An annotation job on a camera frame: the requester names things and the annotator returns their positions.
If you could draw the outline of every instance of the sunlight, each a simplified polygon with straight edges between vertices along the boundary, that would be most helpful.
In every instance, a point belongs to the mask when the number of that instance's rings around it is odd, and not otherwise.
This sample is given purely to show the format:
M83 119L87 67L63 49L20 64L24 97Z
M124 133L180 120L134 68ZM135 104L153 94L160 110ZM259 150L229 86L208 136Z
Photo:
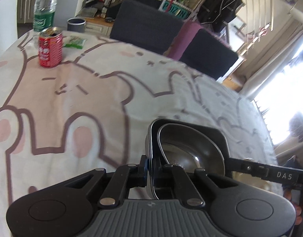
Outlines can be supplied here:
M303 44L294 55L303 50ZM264 115L265 123L273 144L282 142L289 136L289 121L300 111L303 114L303 63L284 70L256 96L260 111L270 110Z

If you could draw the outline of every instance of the plastic water bottle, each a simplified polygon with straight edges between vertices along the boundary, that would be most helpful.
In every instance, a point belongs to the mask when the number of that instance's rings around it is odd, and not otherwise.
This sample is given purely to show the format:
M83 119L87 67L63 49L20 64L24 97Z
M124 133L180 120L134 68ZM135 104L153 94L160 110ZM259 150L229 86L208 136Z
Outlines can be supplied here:
M53 26L57 0L36 0L34 5L34 42L38 45L38 37L42 30Z

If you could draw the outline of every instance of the metal screw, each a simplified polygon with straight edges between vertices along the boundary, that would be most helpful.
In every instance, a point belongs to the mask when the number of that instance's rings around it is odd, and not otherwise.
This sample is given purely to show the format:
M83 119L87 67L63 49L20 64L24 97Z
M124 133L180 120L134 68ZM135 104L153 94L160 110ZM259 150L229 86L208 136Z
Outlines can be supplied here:
M115 199L113 198L103 198L100 199L100 204L103 206L111 206L115 204Z
M203 201L198 198L191 198L187 200L187 204L193 207L199 206L203 204Z

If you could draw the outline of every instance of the green bottle label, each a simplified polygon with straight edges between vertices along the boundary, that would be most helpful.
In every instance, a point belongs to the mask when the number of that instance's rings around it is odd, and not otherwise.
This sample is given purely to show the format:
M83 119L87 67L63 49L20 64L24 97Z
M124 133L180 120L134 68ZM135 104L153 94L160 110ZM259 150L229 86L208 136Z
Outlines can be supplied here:
M35 32L40 32L45 28L52 27L55 12L45 14L35 14L33 28Z

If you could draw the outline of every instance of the hanging clothes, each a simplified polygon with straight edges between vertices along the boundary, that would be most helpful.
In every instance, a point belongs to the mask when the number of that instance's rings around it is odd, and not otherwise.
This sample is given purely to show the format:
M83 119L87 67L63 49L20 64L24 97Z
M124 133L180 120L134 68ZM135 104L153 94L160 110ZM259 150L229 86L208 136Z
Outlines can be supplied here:
M206 0L198 12L202 24L212 24L213 30L220 33L236 17L236 9L242 0Z

